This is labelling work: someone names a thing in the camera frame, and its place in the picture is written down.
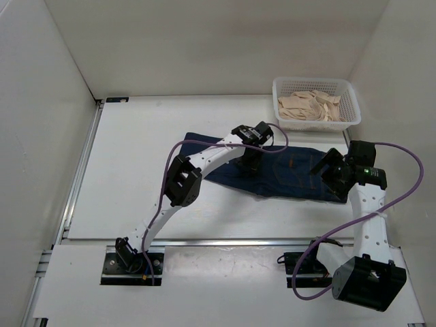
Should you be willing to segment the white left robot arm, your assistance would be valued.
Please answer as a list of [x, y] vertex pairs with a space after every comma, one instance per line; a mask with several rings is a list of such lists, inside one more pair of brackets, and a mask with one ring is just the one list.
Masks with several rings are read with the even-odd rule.
[[272, 137], [272, 129], [262, 121], [255, 127], [235, 127], [226, 137], [215, 142], [179, 142], [179, 146], [195, 144], [203, 148], [191, 155], [174, 155], [175, 150], [170, 151], [159, 197], [153, 205], [150, 219], [143, 220], [131, 236], [117, 238], [115, 241], [116, 258], [121, 267], [132, 274], [150, 266], [147, 252], [152, 241], [177, 211], [197, 200], [202, 181], [233, 159], [253, 163], [253, 156], [263, 154], [264, 144]]

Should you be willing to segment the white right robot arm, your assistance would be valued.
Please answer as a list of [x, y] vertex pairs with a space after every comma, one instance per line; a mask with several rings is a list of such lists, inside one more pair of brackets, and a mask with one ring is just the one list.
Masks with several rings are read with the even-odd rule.
[[354, 225], [351, 255], [338, 242], [327, 239], [308, 252], [306, 264], [317, 273], [327, 269], [334, 299], [384, 312], [405, 285], [407, 275], [394, 263], [388, 244], [381, 211], [386, 173], [375, 168], [375, 159], [375, 145], [358, 140], [350, 144], [347, 155], [330, 149], [311, 169], [336, 197], [350, 201], [354, 219], [372, 217]]

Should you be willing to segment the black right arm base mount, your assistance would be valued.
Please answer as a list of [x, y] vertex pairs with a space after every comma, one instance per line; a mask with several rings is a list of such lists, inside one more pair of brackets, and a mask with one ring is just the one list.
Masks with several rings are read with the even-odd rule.
[[331, 287], [333, 291], [340, 290], [343, 266], [346, 272], [352, 271], [355, 261], [340, 242], [327, 238], [303, 258], [296, 273], [296, 287]]

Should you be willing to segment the dark blue denim trousers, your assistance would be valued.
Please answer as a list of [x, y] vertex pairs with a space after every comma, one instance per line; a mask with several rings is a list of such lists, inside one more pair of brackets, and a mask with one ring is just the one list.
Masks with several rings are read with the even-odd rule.
[[[201, 134], [188, 133], [184, 140], [215, 142]], [[182, 145], [179, 154], [191, 155], [203, 147]], [[211, 172], [205, 179], [264, 197], [302, 198], [345, 203], [338, 199], [322, 182], [321, 175], [311, 174], [324, 153], [312, 148], [285, 146], [265, 149], [261, 166], [255, 176], [241, 176], [234, 165], [235, 159]]]

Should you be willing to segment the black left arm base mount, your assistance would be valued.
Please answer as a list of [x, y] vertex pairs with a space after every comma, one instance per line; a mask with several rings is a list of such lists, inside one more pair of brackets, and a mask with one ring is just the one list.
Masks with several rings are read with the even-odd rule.
[[161, 286], [164, 271], [164, 250], [157, 249], [148, 252], [151, 266], [144, 256], [139, 253], [127, 266], [114, 247], [106, 247], [101, 285], [126, 286]]

